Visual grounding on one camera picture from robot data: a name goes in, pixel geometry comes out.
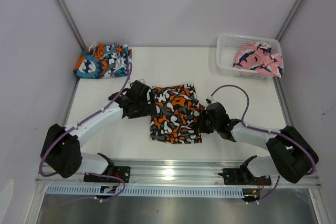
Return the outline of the pink white patterned shorts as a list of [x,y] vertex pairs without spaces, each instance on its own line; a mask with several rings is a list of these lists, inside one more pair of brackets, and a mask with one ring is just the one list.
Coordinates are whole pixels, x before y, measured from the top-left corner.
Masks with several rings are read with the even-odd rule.
[[281,78],[284,72],[283,56],[268,43],[258,41],[239,49],[233,61],[233,68]]

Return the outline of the aluminium front rail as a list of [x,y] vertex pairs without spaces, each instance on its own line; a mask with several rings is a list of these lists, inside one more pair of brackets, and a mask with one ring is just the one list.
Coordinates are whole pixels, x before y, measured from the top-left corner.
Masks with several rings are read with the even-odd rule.
[[[223,168],[238,168],[243,161],[193,162],[193,161],[137,161],[117,159],[116,166],[129,166],[130,179],[127,185],[139,186],[176,186],[176,187],[215,187],[224,186],[224,179],[218,175]],[[60,175],[44,178],[38,174],[35,183],[84,184],[84,174],[76,173],[63,179]],[[317,172],[303,177],[297,184],[279,181],[278,188],[320,189],[321,183]]]

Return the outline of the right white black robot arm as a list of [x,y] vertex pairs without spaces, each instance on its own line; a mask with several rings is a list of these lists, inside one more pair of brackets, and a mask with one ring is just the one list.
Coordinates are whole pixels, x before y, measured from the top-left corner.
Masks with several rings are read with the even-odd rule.
[[303,176],[314,173],[319,162],[317,153],[293,126],[280,130],[251,126],[240,119],[231,119],[219,102],[208,101],[198,128],[202,133],[216,132],[227,141],[268,151],[268,156],[253,155],[240,165],[239,176],[245,184],[272,175],[296,184]]

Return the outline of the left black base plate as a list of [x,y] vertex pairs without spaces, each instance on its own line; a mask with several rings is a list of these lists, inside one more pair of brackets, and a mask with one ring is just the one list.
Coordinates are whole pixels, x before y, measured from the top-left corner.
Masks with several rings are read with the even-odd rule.
[[87,183],[119,183],[120,181],[110,176],[122,179],[125,183],[128,183],[131,175],[130,166],[110,166],[103,173],[104,177],[94,176],[92,174],[84,175],[84,182]]

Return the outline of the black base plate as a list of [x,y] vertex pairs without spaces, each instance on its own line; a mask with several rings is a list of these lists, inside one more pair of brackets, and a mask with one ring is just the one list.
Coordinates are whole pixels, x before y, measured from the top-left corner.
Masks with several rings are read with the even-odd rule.
[[225,185],[271,185],[269,176],[255,177],[248,170],[241,170],[240,168],[223,168],[218,176],[223,178]]
[[119,183],[120,181],[110,176],[122,179],[125,183],[128,183],[131,175],[130,166],[110,166],[103,173],[104,177],[94,176],[92,174],[84,175],[84,182],[87,183]]

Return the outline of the right aluminium frame post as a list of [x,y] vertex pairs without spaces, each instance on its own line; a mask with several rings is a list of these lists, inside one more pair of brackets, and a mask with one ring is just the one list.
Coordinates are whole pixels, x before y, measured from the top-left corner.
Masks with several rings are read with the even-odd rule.
[[279,33],[276,36],[276,39],[281,42],[289,30],[291,24],[295,20],[296,16],[299,14],[301,8],[303,7],[306,0],[295,0],[290,12],[288,13]]

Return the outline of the blue orange patterned shorts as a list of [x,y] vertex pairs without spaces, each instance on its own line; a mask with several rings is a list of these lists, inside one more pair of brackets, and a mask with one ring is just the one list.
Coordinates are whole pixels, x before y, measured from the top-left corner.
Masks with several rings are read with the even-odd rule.
[[131,59],[132,49],[126,44],[94,42],[82,51],[73,72],[82,79],[125,77]]

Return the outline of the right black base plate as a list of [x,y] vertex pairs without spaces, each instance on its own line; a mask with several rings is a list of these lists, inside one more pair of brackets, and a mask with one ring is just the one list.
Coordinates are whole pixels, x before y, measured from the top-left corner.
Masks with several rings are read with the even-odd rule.
[[223,168],[218,176],[223,178],[225,185],[271,185],[269,176],[255,177],[248,170],[241,170],[240,168]]

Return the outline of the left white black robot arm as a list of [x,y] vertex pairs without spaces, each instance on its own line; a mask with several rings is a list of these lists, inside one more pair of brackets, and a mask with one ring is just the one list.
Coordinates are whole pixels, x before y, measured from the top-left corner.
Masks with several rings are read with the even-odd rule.
[[39,174],[69,178],[75,173],[97,176],[102,182],[114,176],[114,163],[106,155],[83,153],[81,148],[103,128],[124,118],[135,119],[156,113],[154,92],[141,81],[134,81],[90,115],[73,123],[52,125],[40,154]]

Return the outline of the white perforated plastic basket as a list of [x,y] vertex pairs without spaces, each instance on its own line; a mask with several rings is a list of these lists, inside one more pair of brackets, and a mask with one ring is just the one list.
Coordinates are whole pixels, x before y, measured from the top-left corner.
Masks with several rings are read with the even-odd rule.
[[254,42],[264,41],[273,49],[282,53],[279,41],[270,38],[256,36],[242,36],[232,34],[220,34],[217,39],[216,46],[216,64],[220,74],[235,77],[269,79],[275,76],[266,76],[256,71],[233,68],[233,61],[239,49],[244,45]]

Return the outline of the orange camouflage shorts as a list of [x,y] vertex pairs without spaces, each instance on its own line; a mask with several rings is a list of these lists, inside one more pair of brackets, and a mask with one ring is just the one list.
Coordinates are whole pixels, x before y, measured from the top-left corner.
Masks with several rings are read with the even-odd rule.
[[151,116],[150,138],[170,144],[199,144],[198,122],[205,107],[193,84],[153,87],[156,114]]

